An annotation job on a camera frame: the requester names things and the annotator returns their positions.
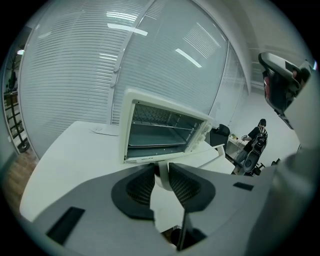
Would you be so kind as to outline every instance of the window blinds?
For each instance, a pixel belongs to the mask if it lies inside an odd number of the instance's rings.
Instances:
[[[230,120],[244,86],[247,86],[244,72],[235,50],[229,43],[221,84],[209,114],[213,118],[214,125],[230,126]]]
[[[119,124],[124,90],[140,88],[209,114],[228,41],[207,14],[187,0],[156,0],[133,33],[115,85],[111,123]]]
[[[106,122],[119,50],[147,3],[63,0],[44,12],[29,38],[19,81],[24,125],[39,158],[74,121]]]

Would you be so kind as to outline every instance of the black chair back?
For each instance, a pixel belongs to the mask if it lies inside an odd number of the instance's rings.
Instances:
[[[230,129],[223,124],[220,124],[217,129],[212,129],[210,131],[211,147],[224,144],[223,148],[224,148],[224,151],[226,151],[229,135],[230,135]]]

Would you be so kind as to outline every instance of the fluorescent light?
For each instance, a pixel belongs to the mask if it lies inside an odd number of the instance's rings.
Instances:
[[[119,19],[132,21],[132,22],[134,22],[137,18],[136,15],[130,15],[130,14],[126,14],[122,12],[114,12],[114,11],[107,11],[106,16],[111,18],[119,18]]]
[[[181,49],[176,49],[175,50],[177,53],[181,54],[183,57],[185,57],[186,59],[188,59],[189,61],[191,61],[194,65],[196,65],[198,68],[201,68],[202,66],[196,62],[193,58],[191,58],[188,54],[186,54],[183,50]]]
[[[25,53],[25,50],[18,50],[17,52],[16,52],[16,54],[19,54],[19,55],[23,55]]]
[[[99,56],[101,59],[105,59],[105,60],[111,60],[111,61],[116,61],[117,60],[117,56],[113,55],[113,54],[105,54],[105,53],[99,53],[102,56]]]
[[[45,33],[45,34],[41,34],[41,35],[39,35],[38,36],[38,38],[45,38],[45,37],[47,37],[47,36],[50,36],[51,35],[51,31],[50,32],[48,32],[48,33]]]
[[[143,31],[141,29],[137,29],[131,26],[125,26],[125,25],[118,25],[118,24],[112,24],[112,23],[108,23],[108,28],[110,29],[117,29],[117,30],[126,30],[126,31],[133,31],[134,33],[146,36],[148,34],[148,32]]]
[[[314,70],[317,69],[317,62],[316,62],[316,61],[314,61],[313,69],[314,69]]]

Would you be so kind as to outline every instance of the black rubber strip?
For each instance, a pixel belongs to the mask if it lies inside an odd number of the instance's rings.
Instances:
[[[84,212],[84,209],[70,207],[46,235],[58,244],[63,245]]]
[[[253,185],[245,184],[242,182],[237,182],[237,183],[233,184],[233,186],[237,187],[239,189],[248,190],[248,191],[251,191],[254,188]]]

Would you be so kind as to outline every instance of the toaster oven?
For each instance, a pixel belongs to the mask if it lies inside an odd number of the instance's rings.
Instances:
[[[212,129],[208,115],[142,89],[124,92],[120,116],[120,161],[156,162],[197,149]]]

